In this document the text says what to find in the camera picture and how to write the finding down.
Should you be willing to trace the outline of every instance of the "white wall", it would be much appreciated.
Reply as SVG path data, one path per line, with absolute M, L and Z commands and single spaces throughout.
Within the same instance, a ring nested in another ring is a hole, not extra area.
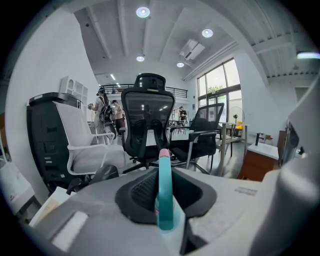
M 5 129 L 11 158 L 44 202 L 48 191 L 35 165 L 27 134 L 26 107 L 33 96 L 58 92 L 70 76 L 88 87 L 94 102 L 98 83 L 89 64 L 80 25 L 64 5 L 34 32 L 14 67 L 5 104 Z
M 283 120 L 287 120 L 289 114 L 298 104 L 295 87 L 309 87 L 311 80 L 296 80 L 287 82 L 273 82 L 269 85 L 270 93 L 276 102 Z
M 239 49 L 234 53 L 238 69 L 242 105 L 245 114 L 244 123 L 250 133 L 265 133 L 273 137 L 273 145 L 277 145 L 279 131 L 283 130 L 286 119 L 281 114 L 267 84 L 264 84 L 255 65 L 245 53 Z

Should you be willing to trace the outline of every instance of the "black mesh chair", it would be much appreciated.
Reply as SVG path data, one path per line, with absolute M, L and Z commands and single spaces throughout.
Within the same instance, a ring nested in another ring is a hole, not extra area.
M 202 106 L 198 109 L 190 127 L 172 127 L 170 129 L 170 151 L 182 163 L 174 166 L 184 165 L 188 169 L 190 162 L 194 163 L 203 173 L 209 172 L 203 169 L 192 159 L 203 156 L 212 156 L 211 168 L 213 164 L 213 155 L 216 153 L 216 134 L 219 133 L 218 124 L 225 104 L 217 103 Z M 188 140 L 172 140 L 172 133 L 175 129 L 189 129 Z
M 137 76 L 134 86 L 123 90 L 121 101 L 127 122 L 127 138 L 121 128 L 122 145 L 139 164 L 125 170 L 126 174 L 141 167 L 158 166 L 161 149 L 169 147 L 167 126 L 175 105 L 175 96 L 165 91 L 166 79 L 158 74 Z

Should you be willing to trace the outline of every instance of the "white office chair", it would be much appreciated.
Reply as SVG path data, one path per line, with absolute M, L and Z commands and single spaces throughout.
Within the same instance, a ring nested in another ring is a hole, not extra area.
M 125 152 L 121 145 L 111 144 L 112 132 L 91 134 L 83 111 L 74 106 L 54 102 L 59 112 L 68 140 L 69 159 L 67 170 L 71 175 L 95 174 L 104 164 L 123 168 Z M 110 144 L 91 145 L 93 138 L 108 136 Z

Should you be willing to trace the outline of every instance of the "wooden cabinet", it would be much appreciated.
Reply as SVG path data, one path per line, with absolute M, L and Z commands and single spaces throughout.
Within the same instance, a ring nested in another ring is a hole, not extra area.
M 262 182 L 267 172 L 278 168 L 278 149 L 258 143 L 248 147 L 238 179 Z

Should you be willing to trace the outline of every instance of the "ceiling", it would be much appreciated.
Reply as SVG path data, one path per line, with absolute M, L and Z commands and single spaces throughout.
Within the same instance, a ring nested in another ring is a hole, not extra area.
M 162 66 L 184 78 L 226 46 L 240 45 L 204 4 L 241 32 L 269 82 L 283 77 L 309 78 L 318 72 L 318 60 L 296 58 L 297 51 L 315 47 L 299 22 L 276 1 L 107 0 L 75 12 L 98 83 L 114 84 L 110 73 L 120 84 L 133 83 L 138 73 L 151 67 L 156 73 Z M 141 6 L 150 9 L 148 18 L 136 15 Z M 213 30 L 212 37 L 202 36 L 205 28 Z M 205 49 L 189 65 L 178 68 L 176 64 L 183 61 L 179 53 L 189 39 L 200 42 Z M 136 61 L 139 55 L 145 55 L 144 62 Z

